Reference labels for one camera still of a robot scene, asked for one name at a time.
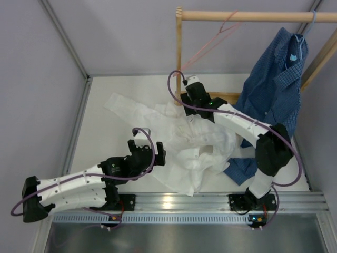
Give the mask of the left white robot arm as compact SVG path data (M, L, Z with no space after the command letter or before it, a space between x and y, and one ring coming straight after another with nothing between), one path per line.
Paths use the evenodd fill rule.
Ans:
M28 177L22 190L23 222L37 222L71 209L118 210L119 185L136 181L154 166L166 163L162 142L153 149L150 144L140 146L129 140L128 148L130 155L108 158L82 172L47 180Z

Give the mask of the white shirt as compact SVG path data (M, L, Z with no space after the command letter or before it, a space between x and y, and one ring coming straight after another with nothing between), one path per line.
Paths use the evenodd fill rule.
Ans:
M151 175L174 192L192 196L201 188L206 170L223 172L236 146L233 131L199 115L186 116L174 105L150 108L113 93L104 107L133 127L148 128L154 142L162 142L166 163Z

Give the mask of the pink wire hanger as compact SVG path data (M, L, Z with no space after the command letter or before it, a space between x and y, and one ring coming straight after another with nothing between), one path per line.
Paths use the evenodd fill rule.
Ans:
M180 71L185 71L192 65L194 65L197 61L203 58L205 55L209 54L211 50L220 45L225 39L227 39L230 35L232 35L240 26L241 22L236 22L234 25L231 25L225 28L225 24L229 21L229 19L238 12L235 10L230 13L230 15L223 21L219 31L215 36L213 36L197 53L195 53L183 66L179 68Z

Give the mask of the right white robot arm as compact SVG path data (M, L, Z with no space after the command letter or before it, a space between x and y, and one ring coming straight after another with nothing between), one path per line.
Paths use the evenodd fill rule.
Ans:
M261 123L236 110L222 98L211 98L200 81L183 81L186 92L181 94L187 115L200 115L215 124L233 131L247 142L240 148L238 157L254 156L257 171L245 192L245 204L258 209L270 192L274 177L293 157L290 138L282 124Z

